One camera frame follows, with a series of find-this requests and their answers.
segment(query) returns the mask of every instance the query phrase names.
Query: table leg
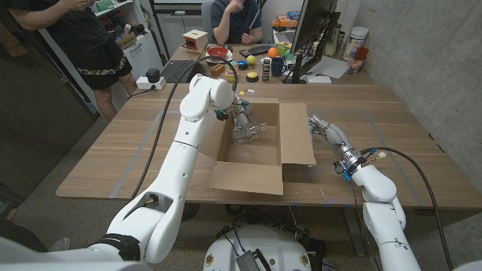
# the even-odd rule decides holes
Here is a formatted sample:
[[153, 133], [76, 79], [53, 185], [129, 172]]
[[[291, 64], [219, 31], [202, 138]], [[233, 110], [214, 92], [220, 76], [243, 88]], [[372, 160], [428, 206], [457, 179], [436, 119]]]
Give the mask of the table leg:
[[363, 234], [358, 224], [355, 208], [345, 207], [343, 208], [343, 213], [345, 214], [345, 222], [348, 226], [349, 234], [352, 237], [356, 255], [359, 257], [366, 256], [367, 252], [363, 244]]

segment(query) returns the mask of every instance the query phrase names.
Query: red bowl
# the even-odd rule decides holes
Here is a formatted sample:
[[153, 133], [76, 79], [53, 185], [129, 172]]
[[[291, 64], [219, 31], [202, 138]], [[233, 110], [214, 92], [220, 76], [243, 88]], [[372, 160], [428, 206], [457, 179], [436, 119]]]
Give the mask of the red bowl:
[[208, 54], [210, 56], [219, 56], [225, 59], [227, 55], [227, 49], [224, 47], [214, 47], [208, 50]]

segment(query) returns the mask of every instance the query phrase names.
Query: mug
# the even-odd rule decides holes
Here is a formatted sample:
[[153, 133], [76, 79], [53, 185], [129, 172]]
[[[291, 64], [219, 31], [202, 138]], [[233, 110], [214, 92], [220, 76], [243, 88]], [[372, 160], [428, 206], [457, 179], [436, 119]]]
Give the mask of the mug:
[[284, 59], [281, 57], [271, 59], [271, 74], [273, 76], [281, 76], [283, 72], [286, 72], [286, 69], [288, 69], [288, 67], [286, 67]]

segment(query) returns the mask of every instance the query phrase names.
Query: door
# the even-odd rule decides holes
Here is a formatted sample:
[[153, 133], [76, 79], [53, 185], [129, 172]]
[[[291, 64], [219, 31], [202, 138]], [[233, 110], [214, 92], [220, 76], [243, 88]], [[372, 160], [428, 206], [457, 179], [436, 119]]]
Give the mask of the door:
[[[1, 8], [0, 23], [7, 34], [22, 33]], [[27, 44], [36, 41], [29, 38]], [[0, 197], [15, 195], [20, 201], [94, 122], [36, 47], [23, 46], [27, 52], [18, 57], [0, 46]]]

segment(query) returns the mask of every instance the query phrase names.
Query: desk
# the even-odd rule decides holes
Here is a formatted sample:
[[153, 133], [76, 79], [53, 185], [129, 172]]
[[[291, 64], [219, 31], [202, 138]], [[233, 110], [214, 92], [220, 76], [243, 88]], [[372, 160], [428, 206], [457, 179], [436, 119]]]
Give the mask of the desk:
[[[244, 44], [232, 44], [231, 46], [233, 47], [233, 60], [240, 61], [240, 60], [246, 60], [244, 56], [241, 56], [239, 54], [240, 50], [244, 49], [249, 49], [253, 46], [259, 46], [260, 44], [255, 44], [255, 45], [244, 45]], [[210, 47], [217, 47], [219, 46], [218, 44], [210, 44]], [[178, 50], [175, 51], [175, 53], [171, 56], [171, 59], [174, 60], [196, 60], [198, 58], [199, 54], [198, 53], [193, 53], [189, 50], [186, 50], [183, 47], [179, 47]], [[268, 54], [263, 54], [256, 56], [256, 66], [255, 69], [246, 69], [244, 71], [239, 71], [238, 74], [238, 83], [250, 83], [246, 80], [246, 74], [248, 72], [257, 72], [259, 76], [259, 81], [256, 83], [250, 83], [250, 84], [280, 84], [281, 80], [285, 78], [284, 75], [279, 76], [279, 77], [274, 77], [270, 73], [270, 79], [268, 81], [263, 81], [261, 80], [261, 76], [263, 74], [263, 65], [261, 64], [261, 59], [264, 57], [267, 57]], [[211, 76], [210, 69], [214, 67], [215, 64], [208, 63], [206, 61], [203, 61], [201, 63], [202, 67], [202, 74]], [[215, 78], [222, 78], [227, 80], [227, 76], [224, 73], [221, 73], [219, 76]], [[361, 69], [359, 72], [357, 72], [356, 75], [348, 75], [344, 74], [342, 75], [339, 79], [331, 78], [331, 84], [375, 84], [375, 82], [371, 79], [370, 75], [367, 73], [365, 69]]]
[[[144, 169], [157, 130], [155, 120], [159, 119], [171, 88], [172, 85], [167, 84], [162, 91], [138, 95], [127, 101], [59, 186], [57, 195], [62, 198], [128, 199]], [[439, 207], [482, 208], [482, 196], [448, 156], [441, 152], [425, 129], [388, 87], [241, 83], [237, 88], [238, 91], [246, 89], [253, 89], [256, 96], [277, 97], [280, 102], [306, 103], [309, 114], [318, 114], [337, 124], [358, 150], [387, 145], [405, 152], [424, 170]], [[179, 84], [141, 191], [157, 176], [177, 130], [179, 103], [187, 93], [188, 85]], [[343, 97], [350, 97], [350, 102], [347, 103]], [[283, 166], [282, 196], [208, 188], [215, 161], [200, 154], [187, 201], [300, 206], [353, 205], [349, 184], [333, 170], [332, 163], [340, 158], [333, 154], [321, 138], [314, 136], [314, 139], [313, 148], [318, 165], [312, 168]], [[403, 207], [432, 206], [423, 180], [409, 162], [389, 155], [374, 165], [395, 182]], [[362, 190], [356, 187], [355, 191], [358, 201], [361, 202]]]

